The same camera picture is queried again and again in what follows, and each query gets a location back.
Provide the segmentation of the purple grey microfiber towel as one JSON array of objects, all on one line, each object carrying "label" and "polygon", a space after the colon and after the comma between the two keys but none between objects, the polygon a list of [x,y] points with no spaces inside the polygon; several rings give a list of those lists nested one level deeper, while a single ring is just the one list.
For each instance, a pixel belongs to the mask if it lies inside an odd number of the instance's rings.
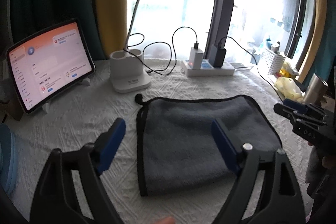
[{"label": "purple grey microfiber towel", "polygon": [[226,167],[211,134],[218,119],[240,140],[259,151],[282,147],[281,139],[250,96],[178,100],[143,100],[136,118],[137,174],[143,197],[198,188],[227,178]]}]

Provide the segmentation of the steel thermos bottle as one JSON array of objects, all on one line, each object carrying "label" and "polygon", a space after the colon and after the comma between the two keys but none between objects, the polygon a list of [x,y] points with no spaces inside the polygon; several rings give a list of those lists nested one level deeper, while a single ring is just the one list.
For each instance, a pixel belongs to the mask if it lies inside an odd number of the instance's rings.
[{"label": "steel thermos bottle", "polygon": [[318,104],[327,92],[328,87],[327,82],[314,73],[303,97],[303,102],[306,104]]}]

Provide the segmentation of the yellow plastic snack bags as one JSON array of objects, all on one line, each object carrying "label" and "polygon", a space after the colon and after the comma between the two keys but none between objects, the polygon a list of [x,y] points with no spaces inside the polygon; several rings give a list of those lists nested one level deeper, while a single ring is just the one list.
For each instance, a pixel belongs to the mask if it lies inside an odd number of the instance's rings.
[{"label": "yellow plastic snack bags", "polygon": [[275,88],[285,99],[299,103],[303,102],[303,92],[294,81],[299,76],[297,69],[292,67],[290,62],[284,61],[279,73],[280,76],[274,83]]}]

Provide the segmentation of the white perforated basket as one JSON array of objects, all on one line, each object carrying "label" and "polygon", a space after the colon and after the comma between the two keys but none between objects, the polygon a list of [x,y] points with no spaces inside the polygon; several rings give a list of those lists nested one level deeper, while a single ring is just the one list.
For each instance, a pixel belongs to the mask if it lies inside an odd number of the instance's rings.
[{"label": "white perforated basket", "polygon": [[264,48],[258,67],[268,75],[275,75],[281,70],[284,60],[285,57],[283,55]]}]

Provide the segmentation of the white textured tablecloth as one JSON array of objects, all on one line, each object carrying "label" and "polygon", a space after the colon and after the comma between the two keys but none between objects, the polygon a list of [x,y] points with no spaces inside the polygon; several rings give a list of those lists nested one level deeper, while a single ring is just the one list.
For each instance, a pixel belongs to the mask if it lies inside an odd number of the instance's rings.
[{"label": "white textured tablecloth", "polygon": [[[20,121],[6,124],[15,136],[18,153],[17,182],[10,198],[18,211],[28,218],[31,203],[46,159],[54,148],[63,151],[79,149],[94,141],[110,128],[118,117],[126,121],[126,134],[110,169],[102,182],[114,207],[125,223],[154,223],[169,215],[177,223],[211,223],[218,214],[234,177],[194,190],[144,198],[137,181],[137,137],[135,118],[139,106],[134,93],[118,94],[111,85],[108,61],[98,61],[90,86],[77,86],[58,102],[52,101],[50,112],[38,110]],[[180,68],[169,76],[152,77],[151,86],[142,91],[145,99],[166,97],[196,100],[228,98],[238,94],[253,97],[279,134],[295,171],[305,202],[305,174],[310,147],[291,131],[288,120],[276,115],[278,101],[274,90],[255,71],[237,71],[232,77],[188,78]]]}]

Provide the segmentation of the white tablet stand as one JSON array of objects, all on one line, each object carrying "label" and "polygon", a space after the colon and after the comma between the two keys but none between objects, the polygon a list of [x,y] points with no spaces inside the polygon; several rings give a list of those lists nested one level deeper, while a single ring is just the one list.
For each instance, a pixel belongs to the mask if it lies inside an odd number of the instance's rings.
[{"label": "white tablet stand", "polygon": [[52,104],[52,101],[56,101],[58,102],[59,100],[61,100],[64,96],[68,96],[68,94],[74,90],[74,88],[76,88],[77,86],[90,86],[91,85],[91,79],[89,77],[86,77],[76,83],[74,83],[73,85],[71,85],[70,87],[64,89],[63,91],[61,91],[59,94],[56,95],[56,97],[54,99],[51,99],[49,101],[47,101],[46,103],[44,103],[42,105],[42,109],[43,111],[48,114],[50,112],[50,107]]}]

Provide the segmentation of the black charger adapter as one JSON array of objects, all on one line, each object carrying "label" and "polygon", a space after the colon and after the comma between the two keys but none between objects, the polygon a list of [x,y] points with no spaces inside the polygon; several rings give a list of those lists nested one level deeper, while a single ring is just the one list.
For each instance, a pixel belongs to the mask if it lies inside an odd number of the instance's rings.
[{"label": "black charger adapter", "polygon": [[223,47],[212,45],[209,55],[209,63],[214,68],[221,68],[226,55],[226,49]]}]

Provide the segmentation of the white power strip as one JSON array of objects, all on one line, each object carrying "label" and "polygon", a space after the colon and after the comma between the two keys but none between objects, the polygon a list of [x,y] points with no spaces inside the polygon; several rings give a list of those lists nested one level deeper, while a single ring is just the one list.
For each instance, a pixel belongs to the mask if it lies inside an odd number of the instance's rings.
[{"label": "white power strip", "polygon": [[235,68],[224,61],[220,68],[213,67],[208,60],[202,60],[200,69],[192,69],[187,60],[181,63],[181,70],[187,77],[215,77],[215,76],[233,76]]}]

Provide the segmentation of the white charger adapter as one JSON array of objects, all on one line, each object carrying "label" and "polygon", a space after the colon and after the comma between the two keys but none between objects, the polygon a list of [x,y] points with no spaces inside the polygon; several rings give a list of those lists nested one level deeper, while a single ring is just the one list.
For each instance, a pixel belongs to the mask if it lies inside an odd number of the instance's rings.
[{"label": "white charger adapter", "polygon": [[199,48],[199,43],[196,42],[191,48],[189,57],[189,66],[193,70],[199,70],[201,68],[203,60],[203,51]]}]

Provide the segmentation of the tablet with lit screen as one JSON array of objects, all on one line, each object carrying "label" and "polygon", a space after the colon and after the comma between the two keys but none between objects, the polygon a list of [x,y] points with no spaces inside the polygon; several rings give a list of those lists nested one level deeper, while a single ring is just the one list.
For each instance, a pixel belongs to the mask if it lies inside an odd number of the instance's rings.
[{"label": "tablet with lit screen", "polygon": [[33,113],[96,70],[83,30],[74,19],[17,42],[7,50],[6,60],[26,114]]}]

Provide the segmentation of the white desk lamp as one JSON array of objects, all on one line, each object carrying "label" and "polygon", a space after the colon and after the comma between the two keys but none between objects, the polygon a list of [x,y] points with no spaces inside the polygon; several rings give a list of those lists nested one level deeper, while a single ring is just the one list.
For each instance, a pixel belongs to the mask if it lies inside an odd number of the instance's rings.
[{"label": "white desk lamp", "polygon": [[[144,3],[145,0],[135,1],[122,49],[112,52],[109,56],[110,81],[114,91],[118,93],[148,88],[154,75],[169,76],[177,66],[174,43],[177,32],[173,31],[170,40],[160,37],[156,32],[161,31],[167,21],[162,17],[155,19],[153,5],[145,9]],[[155,46],[163,46],[168,51],[162,67],[154,68],[149,64],[154,57],[150,50]]]}]

